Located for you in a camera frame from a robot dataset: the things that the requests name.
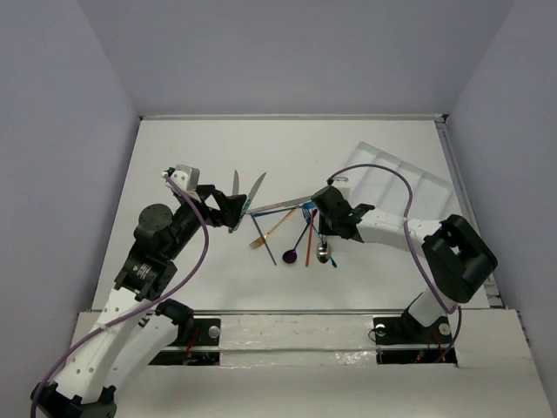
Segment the orange chopstick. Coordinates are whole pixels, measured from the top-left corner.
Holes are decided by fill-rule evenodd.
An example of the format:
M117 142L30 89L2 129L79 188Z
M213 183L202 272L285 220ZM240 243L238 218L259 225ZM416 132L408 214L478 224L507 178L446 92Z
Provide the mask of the orange chopstick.
M308 238L307 238L307 245L306 245L306 253L305 253L305 267L308 268L309 264L310 264L310 256L311 256L311 250L312 250L312 228L313 228L313 221L314 221L314 209L311 209L310 213L310 218L309 221L307 223L308 226Z

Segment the silver spoon pink handle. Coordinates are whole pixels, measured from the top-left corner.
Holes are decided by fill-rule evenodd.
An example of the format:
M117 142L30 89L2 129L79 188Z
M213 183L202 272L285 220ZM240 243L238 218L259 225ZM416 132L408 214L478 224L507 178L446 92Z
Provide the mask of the silver spoon pink handle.
M331 258L331 248L328 245L327 237L322 235L319 239L319 244L316 248L317 260L326 264Z

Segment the purple spoon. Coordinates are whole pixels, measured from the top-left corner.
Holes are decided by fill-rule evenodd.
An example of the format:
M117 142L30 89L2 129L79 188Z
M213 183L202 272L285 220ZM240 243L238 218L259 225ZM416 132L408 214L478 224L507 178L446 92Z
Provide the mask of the purple spoon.
M309 217L306 220L306 225L302 231L302 233L299 235L296 243L294 244L293 248L290 250L287 250L283 253L282 256L282 260L286 263L286 264L293 264L296 260L297 260L297 247L299 246L300 241L303 239L305 232L307 231L307 229L310 227L310 224L312 223L312 219L313 217L317 214L318 210L317 209L313 209L310 213L309 213Z

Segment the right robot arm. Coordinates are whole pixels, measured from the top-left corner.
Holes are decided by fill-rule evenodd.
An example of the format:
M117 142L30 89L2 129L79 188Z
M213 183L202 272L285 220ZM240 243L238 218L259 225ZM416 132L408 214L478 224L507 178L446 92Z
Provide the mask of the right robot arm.
M352 207L332 185L314 193L312 203L327 233L407 250L418 263L426 290L408 305L395 326L408 340L423 340L440 317L468 303L498 265L487 244L460 215L443 220L408 219L368 204ZM420 257L428 268L419 263Z

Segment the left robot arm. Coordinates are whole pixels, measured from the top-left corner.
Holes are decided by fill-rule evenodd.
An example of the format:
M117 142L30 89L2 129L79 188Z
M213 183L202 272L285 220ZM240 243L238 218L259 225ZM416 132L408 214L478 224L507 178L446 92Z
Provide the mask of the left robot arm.
M191 338L192 310L171 300L168 284L178 270L174 260L197 231L234 227L247 201L244 194L226 196L214 185L199 185L196 198L168 180L180 206L147 206L138 216L135 242L119 271L98 323L47 372L31 394L30 416L112 417L117 386L106 382L143 312L161 306L162 332L172 343Z

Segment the blue fork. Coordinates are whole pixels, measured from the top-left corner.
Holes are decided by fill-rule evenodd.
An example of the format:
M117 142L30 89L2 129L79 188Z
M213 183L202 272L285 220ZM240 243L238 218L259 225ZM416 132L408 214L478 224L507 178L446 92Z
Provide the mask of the blue fork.
M301 206L301 210L302 210L302 213L303 213L303 216L304 216L305 220L307 220L307 218L309 217L309 212L311 211L311 209L314 209L314 207L315 207L315 205L312 202L306 202ZM318 244L319 244L319 239L320 239L321 235L319 234L319 231L318 231L318 228L317 228L317 220L318 220L318 215L316 214L314 216L312 230L316 234L317 239L318 239ZM338 267L336 261L334 260L334 258L332 256L327 263L329 263L333 268Z

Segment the blue chopstick horizontal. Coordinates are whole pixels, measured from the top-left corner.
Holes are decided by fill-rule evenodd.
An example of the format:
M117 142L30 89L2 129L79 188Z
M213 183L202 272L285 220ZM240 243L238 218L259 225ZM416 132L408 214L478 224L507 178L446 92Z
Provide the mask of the blue chopstick horizontal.
M264 211L264 212L255 212L255 213L252 213L251 216L252 217L263 217L263 216L268 216L268 215L272 215L272 214L275 214L275 213L289 212L291 210L296 211L298 208L299 208L298 206L293 206L293 207L274 209L274 210Z

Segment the gold fork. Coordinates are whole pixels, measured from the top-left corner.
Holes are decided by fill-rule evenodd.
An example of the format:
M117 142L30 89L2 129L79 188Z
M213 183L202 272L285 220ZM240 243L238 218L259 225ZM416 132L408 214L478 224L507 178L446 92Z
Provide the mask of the gold fork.
M278 221L267 233L265 233L265 238L266 241L267 239L270 237L270 235L277 230L287 219L289 219L296 211L291 210L289 212L287 212L287 214L280 220ZM252 243L249 244L249 247L251 249L257 249L260 248L262 246L262 241L260 238L255 239Z

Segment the blue chopstick diagonal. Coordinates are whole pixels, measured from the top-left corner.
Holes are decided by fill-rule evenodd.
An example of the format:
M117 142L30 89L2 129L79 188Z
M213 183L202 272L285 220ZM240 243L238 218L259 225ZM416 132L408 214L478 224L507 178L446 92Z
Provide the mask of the blue chopstick diagonal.
M251 216L251 218L252 218L253 224L254 224L255 227L256 227L256 230L258 231L258 236L259 236L259 238L260 238L261 241L262 241L262 247L265 248L265 250L267 251L268 255L270 256L271 261L272 261L272 264L273 264L274 266L276 266L276 265L277 265L277 261L275 260L274 255L273 255L273 253L272 253L272 250L270 249L270 247L268 246L268 244L267 244L267 242L266 242L266 238L265 238L265 236L264 236L264 234L263 234L263 232L262 232L262 230L261 230L261 228L260 228L260 226L259 226L259 224L258 224L258 222L257 222L257 220L256 220L256 218L255 218L255 216L254 216L253 214L250 215L250 216Z

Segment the white divided utensil tray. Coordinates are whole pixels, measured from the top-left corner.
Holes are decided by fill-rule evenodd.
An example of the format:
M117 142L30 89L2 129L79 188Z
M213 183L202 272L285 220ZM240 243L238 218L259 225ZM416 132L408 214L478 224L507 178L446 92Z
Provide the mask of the white divided utensil tray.
M401 216L413 192L412 219L442 219L453 196L450 182L377 147L359 143L340 177L350 186L351 206L371 204Z

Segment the aluminium frame rail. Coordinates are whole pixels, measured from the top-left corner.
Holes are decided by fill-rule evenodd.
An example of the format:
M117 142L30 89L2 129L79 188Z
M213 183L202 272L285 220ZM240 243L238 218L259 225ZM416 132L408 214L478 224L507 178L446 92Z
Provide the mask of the aluminium frame rail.
M378 120L378 121L432 121L444 124L443 114L372 114L372 113L270 113L270 114L206 114L206 115L150 115L141 116L141 121L286 121L286 120Z

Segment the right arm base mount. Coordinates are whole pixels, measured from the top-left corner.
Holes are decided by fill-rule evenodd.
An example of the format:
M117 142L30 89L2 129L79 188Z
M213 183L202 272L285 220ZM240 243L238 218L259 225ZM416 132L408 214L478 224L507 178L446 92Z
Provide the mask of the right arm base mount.
M375 344L379 365L457 364L446 316L410 333L403 329L399 316L374 317L368 338Z

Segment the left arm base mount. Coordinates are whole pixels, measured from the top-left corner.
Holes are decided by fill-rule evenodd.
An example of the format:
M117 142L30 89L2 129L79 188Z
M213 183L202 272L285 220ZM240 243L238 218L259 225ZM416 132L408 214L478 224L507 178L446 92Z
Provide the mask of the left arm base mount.
M218 366L220 363L221 319L195 317L189 328L180 328L178 337L161 350L150 366Z

